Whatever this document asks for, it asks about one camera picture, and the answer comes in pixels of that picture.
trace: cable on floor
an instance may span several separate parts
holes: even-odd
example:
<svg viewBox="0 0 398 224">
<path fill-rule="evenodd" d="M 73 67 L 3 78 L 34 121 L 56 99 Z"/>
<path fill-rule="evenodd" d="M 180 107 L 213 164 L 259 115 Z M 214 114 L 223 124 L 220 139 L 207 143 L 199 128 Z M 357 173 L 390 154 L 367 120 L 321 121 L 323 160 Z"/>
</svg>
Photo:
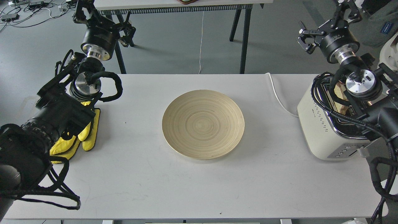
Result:
<svg viewBox="0 0 398 224">
<path fill-rule="evenodd" d="M 202 15 L 202 37 L 200 38 L 200 51 L 199 51 L 199 73 L 202 71 L 202 64 L 201 64 L 201 55 L 202 55 L 202 43 L 203 43 L 203 19 L 205 18 L 205 11 L 203 11 Z"/>
<path fill-rule="evenodd" d="M 21 7 L 15 6 L 13 9 L 11 9 L 11 10 L 8 11 L 7 13 L 5 13 L 5 12 L 4 12 L 4 9 L 5 9 L 5 8 L 6 8 L 6 7 L 4 7 L 3 10 L 0 12 L 0 15 L 1 15 L 2 13 L 4 13 L 4 15 L 8 15 L 8 14 L 10 14 L 10 12 L 12 12 L 12 11 L 14 11 L 14 10 L 18 10 L 18 11 L 14 12 L 14 13 L 18 13 L 18 12 L 21 11 Z M 0 22 L 0 25 L 6 26 L 6 25 L 4 25 L 4 23 L 7 24 L 8 22 L 9 22 L 9 21 Z"/>
<path fill-rule="evenodd" d="M 42 5 L 42 6 L 34 6 L 34 7 L 26 6 L 26 7 L 24 8 L 23 11 L 24 11 L 24 12 L 32 11 L 32 14 L 29 15 L 29 16 L 27 16 L 25 19 L 20 20 L 20 21 L 17 21 L 17 22 L 11 21 L 11 22 L 3 22 L 3 23 L 0 23 L 0 25 L 4 26 L 4 27 L 2 27 L 2 28 L 0 29 L 0 32 L 3 31 L 4 28 L 5 28 L 6 26 L 12 26 L 12 27 L 16 27 L 16 28 L 27 28 L 27 27 L 37 26 L 37 25 L 42 24 L 42 23 L 44 23 L 44 22 L 47 22 L 47 21 L 49 21 L 49 20 L 51 20 L 51 19 L 59 18 L 59 17 L 65 15 L 66 13 L 68 13 L 69 10 L 71 10 L 73 7 L 75 7 L 74 4 L 70 4 L 70 5 L 68 5 L 67 10 L 66 10 L 65 12 L 60 12 L 59 15 L 53 17 L 53 16 L 51 15 L 51 10 L 50 10 L 49 8 L 52 8 L 52 7 L 54 7 L 54 6 L 59 6 L 59 5 L 56 4 L 56 3 L 52 3 L 52 1 L 53 1 L 53 0 L 51 0 L 50 2 L 45 2 L 45 4 Z M 19 6 L 16 6 L 13 10 L 16 10 L 16 9 L 18 9 L 19 11 L 21 11 L 21 7 L 19 7 Z M 39 11 L 41 11 L 41 10 L 43 10 L 43 9 L 46 9 L 46 10 L 50 11 L 50 15 L 49 15 L 50 18 L 48 18 L 48 19 L 46 19 L 46 20 L 44 20 L 44 21 L 42 21 L 42 22 L 39 22 L 39 23 L 37 23 L 37 24 L 30 25 L 30 26 L 17 26 L 17 25 L 19 25 L 19 24 L 25 22 L 26 20 L 30 19 L 33 15 L 35 15 L 36 13 L 38 13 Z"/>
<path fill-rule="evenodd" d="M 2 10 L 1 10 L 1 12 L 0 12 L 0 16 L 1 16 L 1 14 L 3 14 L 3 11 L 4 11 L 4 9 L 6 9 L 7 7 L 9 7 L 10 5 L 9 4 L 7 4 Z"/>
<path fill-rule="evenodd" d="M 271 80 L 272 89 L 273 89 L 273 91 L 274 91 L 274 95 L 275 95 L 276 99 L 277 99 L 278 102 L 279 102 L 279 105 L 281 105 L 281 107 L 282 107 L 287 113 L 289 113 L 290 115 L 292 115 L 292 116 L 295 117 L 295 118 L 298 118 L 298 115 L 295 115 L 295 114 L 293 114 L 293 113 L 290 113 L 290 112 L 285 108 L 285 106 L 282 104 L 281 100 L 280 100 L 279 97 L 278 97 L 278 94 L 276 93 L 275 85 L 274 85 L 274 83 L 273 83 L 271 73 L 265 73 L 265 74 L 268 75 L 268 76 L 269 76 L 269 79 Z"/>
</svg>

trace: wooden bowl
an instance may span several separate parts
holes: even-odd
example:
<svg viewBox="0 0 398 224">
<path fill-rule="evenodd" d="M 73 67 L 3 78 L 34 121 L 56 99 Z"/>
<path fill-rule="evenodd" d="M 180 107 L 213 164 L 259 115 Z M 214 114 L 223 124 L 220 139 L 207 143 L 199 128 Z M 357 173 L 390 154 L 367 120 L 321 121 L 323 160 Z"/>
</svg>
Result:
<svg viewBox="0 0 398 224">
<path fill-rule="evenodd" d="M 168 144 L 194 159 L 223 156 L 239 143 L 245 129 L 243 114 L 228 96 L 212 90 L 194 90 L 177 97 L 162 121 Z"/>
</svg>

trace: yellow glove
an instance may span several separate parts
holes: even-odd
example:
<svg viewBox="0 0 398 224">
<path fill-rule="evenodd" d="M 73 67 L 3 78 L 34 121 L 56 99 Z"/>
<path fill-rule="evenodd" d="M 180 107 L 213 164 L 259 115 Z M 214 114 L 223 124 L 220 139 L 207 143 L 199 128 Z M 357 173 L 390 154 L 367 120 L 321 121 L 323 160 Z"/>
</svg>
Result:
<svg viewBox="0 0 398 224">
<path fill-rule="evenodd" d="M 87 106 L 90 102 L 82 102 L 83 105 Z M 89 151 L 94 147 L 97 130 L 98 130 L 98 121 L 101 110 L 99 108 L 95 108 L 94 112 L 96 113 L 94 119 L 83 129 L 78 136 L 73 136 L 70 140 L 64 140 L 63 138 L 59 138 L 59 140 L 54 144 L 54 146 L 50 149 L 50 155 L 61 156 L 67 158 L 68 160 L 73 157 L 76 153 L 77 148 L 79 148 L 80 143 L 82 142 L 83 150 Z M 53 164 L 60 163 L 59 161 L 52 161 Z"/>
</svg>

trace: black table leg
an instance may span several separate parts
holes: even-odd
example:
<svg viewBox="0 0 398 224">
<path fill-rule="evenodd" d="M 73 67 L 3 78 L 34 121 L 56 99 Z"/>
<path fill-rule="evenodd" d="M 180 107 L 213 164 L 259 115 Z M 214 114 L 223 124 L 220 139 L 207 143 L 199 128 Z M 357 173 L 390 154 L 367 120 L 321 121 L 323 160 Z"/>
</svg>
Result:
<svg viewBox="0 0 398 224">
<path fill-rule="evenodd" d="M 245 24 L 243 27 L 243 42 L 242 42 L 242 55 L 240 57 L 240 72 L 239 74 L 245 73 L 246 65 L 246 53 L 248 50 L 248 39 L 249 39 L 249 27 L 250 27 L 250 16 L 252 14 L 252 9 L 246 9 L 245 12 Z"/>
<path fill-rule="evenodd" d="M 112 15 L 106 15 L 106 18 L 112 20 Z M 120 51 L 119 42 L 116 43 L 115 53 L 116 53 L 116 57 L 117 57 L 117 62 L 119 63 L 120 73 L 121 74 L 127 74 L 126 73 L 126 68 L 124 66 L 122 52 Z"/>
<path fill-rule="evenodd" d="M 235 12 L 234 24 L 232 25 L 231 35 L 229 36 L 229 41 L 234 41 L 236 27 L 238 26 L 239 17 L 242 9 L 237 9 Z"/>
</svg>

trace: power strip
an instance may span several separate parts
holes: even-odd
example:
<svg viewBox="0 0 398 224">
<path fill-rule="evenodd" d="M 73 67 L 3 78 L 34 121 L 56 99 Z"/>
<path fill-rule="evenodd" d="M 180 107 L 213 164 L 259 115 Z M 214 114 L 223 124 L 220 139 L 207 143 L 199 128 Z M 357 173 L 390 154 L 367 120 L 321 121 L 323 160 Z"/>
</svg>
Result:
<svg viewBox="0 0 398 224">
<path fill-rule="evenodd" d="M 34 8 L 38 6 L 44 6 L 44 1 L 41 2 L 31 2 L 27 5 L 29 8 Z"/>
<path fill-rule="evenodd" d="M 19 18 L 20 18 L 20 16 L 18 15 L 18 13 L 12 13 L 12 14 L 3 15 L 0 19 L 3 22 L 11 22 L 11 21 L 17 20 Z"/>
</svg>

